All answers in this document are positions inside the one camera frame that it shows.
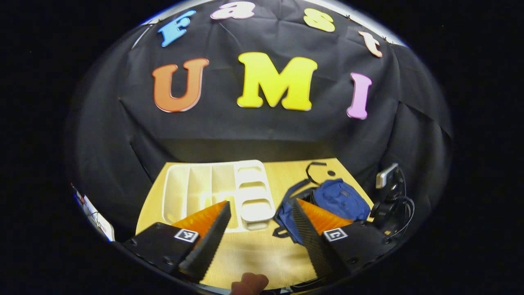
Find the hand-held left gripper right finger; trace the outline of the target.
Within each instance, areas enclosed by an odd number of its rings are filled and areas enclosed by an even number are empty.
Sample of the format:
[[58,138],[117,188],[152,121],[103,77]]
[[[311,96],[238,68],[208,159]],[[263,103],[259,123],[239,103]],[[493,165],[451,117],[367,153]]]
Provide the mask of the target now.
[[345,220],[303,200],[293,203],[293,219],[316,275],[321,280],[352,277],[397,246],[367,221]]

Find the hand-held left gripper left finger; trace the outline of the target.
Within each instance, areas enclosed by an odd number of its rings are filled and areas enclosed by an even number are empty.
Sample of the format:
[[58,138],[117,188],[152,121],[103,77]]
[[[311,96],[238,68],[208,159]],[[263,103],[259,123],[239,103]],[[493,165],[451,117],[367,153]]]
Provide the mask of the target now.
[[215,257],[230,218],[230,202],[224,200],[172,225],[153,223],[123,242],[123,247],[161,272],[199,283]]

